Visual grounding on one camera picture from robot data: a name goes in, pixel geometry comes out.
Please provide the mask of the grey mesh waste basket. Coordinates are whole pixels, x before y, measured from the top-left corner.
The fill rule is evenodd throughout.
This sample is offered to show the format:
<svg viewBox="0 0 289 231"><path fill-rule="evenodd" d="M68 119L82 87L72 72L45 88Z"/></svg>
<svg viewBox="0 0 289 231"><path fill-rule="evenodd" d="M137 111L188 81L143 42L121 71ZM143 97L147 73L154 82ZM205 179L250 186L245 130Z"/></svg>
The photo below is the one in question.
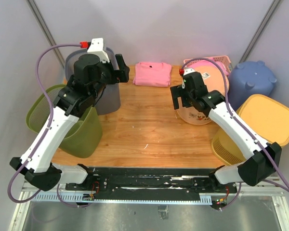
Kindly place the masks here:
<svg viewBox="0 0 289 231"><path fill-rule="evenodd" d="M65 76L68 81L74 74L74 63L80 56L86 54L86 49L74 51L68 55L65 62ZM119 84L107 85L101 99L97 102L95 108L99 116L117 111L121 106Z"/></svg>

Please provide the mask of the orange plastic bucket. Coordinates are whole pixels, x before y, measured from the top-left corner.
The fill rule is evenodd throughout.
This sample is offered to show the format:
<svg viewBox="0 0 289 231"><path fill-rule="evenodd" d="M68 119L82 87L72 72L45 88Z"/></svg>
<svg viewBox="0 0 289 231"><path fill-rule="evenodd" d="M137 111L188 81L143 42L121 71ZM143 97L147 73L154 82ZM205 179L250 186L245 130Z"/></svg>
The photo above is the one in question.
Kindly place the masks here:
<svg viewBox="0 0 289 231"><path fill-rule="evenodd" d="M201 66L194 70L201 74L208 92L218 91L222 95L223 101L225 101L224 81L220 70L217 67L211 66ZM182 107L181 99L178 101L179 109L177 109L177 113L186 123L192 125L205 125L211 122L211 119L206 117L202 112L192 107Z"/></svg>

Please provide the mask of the blue plastic bucket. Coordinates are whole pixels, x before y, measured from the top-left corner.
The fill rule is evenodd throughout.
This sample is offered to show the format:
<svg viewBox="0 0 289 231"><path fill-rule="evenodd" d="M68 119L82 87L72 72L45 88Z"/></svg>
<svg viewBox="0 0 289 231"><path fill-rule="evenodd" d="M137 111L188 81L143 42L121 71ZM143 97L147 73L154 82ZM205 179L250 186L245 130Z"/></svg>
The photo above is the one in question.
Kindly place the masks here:
<svg viewBox="0 0 289 231"><path fill-rule="evenodd" d="M269 96L277 83L274 73L260 60L237 64L228 80L228 101L234 110L253 94Z"/></svg>

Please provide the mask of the green mesh waste basket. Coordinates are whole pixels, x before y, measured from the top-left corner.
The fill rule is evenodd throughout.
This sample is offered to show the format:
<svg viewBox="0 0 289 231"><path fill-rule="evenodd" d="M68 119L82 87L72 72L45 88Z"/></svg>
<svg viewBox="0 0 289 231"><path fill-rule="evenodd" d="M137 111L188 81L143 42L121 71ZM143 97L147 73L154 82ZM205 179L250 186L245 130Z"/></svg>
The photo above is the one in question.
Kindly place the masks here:
<svg viewBox="0 0 289 231"><path fill-rule="evenodd" d="M39 133L50 114L50 108L44 94L35 101L26 116L27 127ZM102 138L102 125L94 107L88 108L78 122L69 130L59 145L64 152L78 157L88 158L97 148Z"/></svg>

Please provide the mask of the yellow slotted plastic basket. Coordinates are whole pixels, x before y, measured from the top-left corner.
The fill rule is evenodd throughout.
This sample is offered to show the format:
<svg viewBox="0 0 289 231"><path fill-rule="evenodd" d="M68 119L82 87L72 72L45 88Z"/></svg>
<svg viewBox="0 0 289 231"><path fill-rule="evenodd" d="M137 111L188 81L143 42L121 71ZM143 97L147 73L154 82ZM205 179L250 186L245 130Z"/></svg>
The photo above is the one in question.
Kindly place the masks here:
<svg viewBox="0 0 289 231"><path fill-rule="evenodd" d="M281 147L289 143L289 108L265 95L251 95L236 111L261 137ZM224 132L218 129L211 141L213 154L225 165L245 161L240 149Z"/></svg>

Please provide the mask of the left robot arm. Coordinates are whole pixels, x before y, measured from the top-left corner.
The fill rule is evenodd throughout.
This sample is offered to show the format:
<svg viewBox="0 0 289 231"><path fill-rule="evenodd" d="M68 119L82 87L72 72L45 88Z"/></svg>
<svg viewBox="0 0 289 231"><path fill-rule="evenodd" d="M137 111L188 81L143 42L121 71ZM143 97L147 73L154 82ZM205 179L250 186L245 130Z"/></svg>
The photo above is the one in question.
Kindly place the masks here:
<svg viewBox="0 0 289 231"><path fill-rule="evenodd" d="M70 129L94 107L106 85L129 81L130 69L122 54L116 54L115 59L117 70L110 61L102 62L95 54L80 56L74 63L74 74L51 102L49 118L32 145L21 157L11 159L10 166L32 186L45 192L59 183L75 183L85 191L93 186L86 166L54 165L51 160Z"/></svg>

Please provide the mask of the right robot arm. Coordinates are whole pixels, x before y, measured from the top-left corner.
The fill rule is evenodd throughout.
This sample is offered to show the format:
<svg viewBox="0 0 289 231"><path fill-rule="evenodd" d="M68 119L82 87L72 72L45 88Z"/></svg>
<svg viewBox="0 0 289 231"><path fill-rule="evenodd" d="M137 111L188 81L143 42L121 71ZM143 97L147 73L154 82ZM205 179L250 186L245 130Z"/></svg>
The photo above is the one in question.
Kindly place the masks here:
<svg viewBox="0 0 289 231"><path fill-rule="evenodd" d="M174 109L182 105L202 112L224 130L245 158L239 164L215 169L210 174L209 188L218 193L226 184L234 182L255 186L277 172L281 146L277 142L270 143L251 129L219 91L208 91L199 72L189 68L179 73L182 84L171 87Z"/></svg>

